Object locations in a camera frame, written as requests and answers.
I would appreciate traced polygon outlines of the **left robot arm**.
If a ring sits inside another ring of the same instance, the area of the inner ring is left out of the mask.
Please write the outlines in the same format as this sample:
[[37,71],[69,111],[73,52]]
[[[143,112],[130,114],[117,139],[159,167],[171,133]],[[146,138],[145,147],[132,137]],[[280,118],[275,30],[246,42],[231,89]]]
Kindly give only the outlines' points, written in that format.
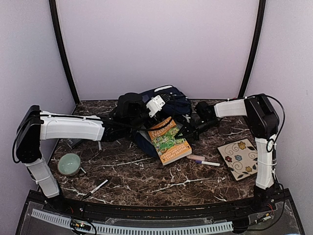
[[44,160],[40,142],[50,139],[83,139],[112,142],[141,130],[144,121],[161,111],[165,100],[160,95],[144,102],[140,94],[127,93],[119,97],[111,115],[74,116],[54,114],[32,105],[22,119],[12,146],[13,162],[23,163],[50,206],[66,213],[69,203],[64,199],[57,180]]

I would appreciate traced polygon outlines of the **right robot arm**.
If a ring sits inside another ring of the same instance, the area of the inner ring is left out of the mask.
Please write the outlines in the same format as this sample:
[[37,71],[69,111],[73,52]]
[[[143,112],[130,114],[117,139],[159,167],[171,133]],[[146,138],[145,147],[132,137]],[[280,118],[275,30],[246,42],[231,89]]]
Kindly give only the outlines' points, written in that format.
[[201,133],[217,125],[222,118],[243,116],[255,138],[257,150],[258,172],[249,205],[253,212],[261,212],[268,205],[277,183],[276,142],[283,126],[271,99],[269,95],[257,94],[215,105],[199,102],[195,107],[199,120],[185,121],[175,135],[176,139],[198,140]]

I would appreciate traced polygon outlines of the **orange green Treehouse book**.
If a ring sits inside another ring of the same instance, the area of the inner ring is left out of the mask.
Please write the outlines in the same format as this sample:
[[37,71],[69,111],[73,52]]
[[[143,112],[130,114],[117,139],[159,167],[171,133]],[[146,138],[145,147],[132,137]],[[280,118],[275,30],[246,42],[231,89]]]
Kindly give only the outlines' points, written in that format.
[[162,129],[148,132],[163,165],[168,165],[192,153],[192,148],[187,141],[175,141],[175,135],[179,131],[179,128],[175,121],[170,121],[170,119],[168,117],[153,128],[158,129],[162,127]]

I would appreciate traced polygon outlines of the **dark blue hardcover book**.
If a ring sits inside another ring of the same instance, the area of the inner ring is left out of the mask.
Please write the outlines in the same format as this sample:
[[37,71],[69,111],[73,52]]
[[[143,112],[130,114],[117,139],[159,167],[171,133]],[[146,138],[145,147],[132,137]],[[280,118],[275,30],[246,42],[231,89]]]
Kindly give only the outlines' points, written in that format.
[[74,149],[80,145],[84,140],[82,139],[65,139],[65,143],[71,148]]

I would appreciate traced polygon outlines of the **navy blue backpack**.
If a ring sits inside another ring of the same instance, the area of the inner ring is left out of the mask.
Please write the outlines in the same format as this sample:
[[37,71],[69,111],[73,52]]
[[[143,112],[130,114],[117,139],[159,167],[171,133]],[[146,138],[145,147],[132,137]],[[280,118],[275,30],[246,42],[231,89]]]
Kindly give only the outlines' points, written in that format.
[[[159,114],[161,121],[167,119],[171,115],[174,115],[174,120],[184,119],[183,115],[192,114],[192,104],[189,98],[181,92],[179,89],[172,85],[167,85],[159,88],[154,88],[141,93],[142,99],[145,103],[151,100],[151,98],[157,95],[166,94],[169,99],[164,99],[165,105],[162,107],[161,111],[157,112]],[[158,158],[157,151],[149,135],[145,131],[133,131],[132,133],[133,142],[149,157]]]

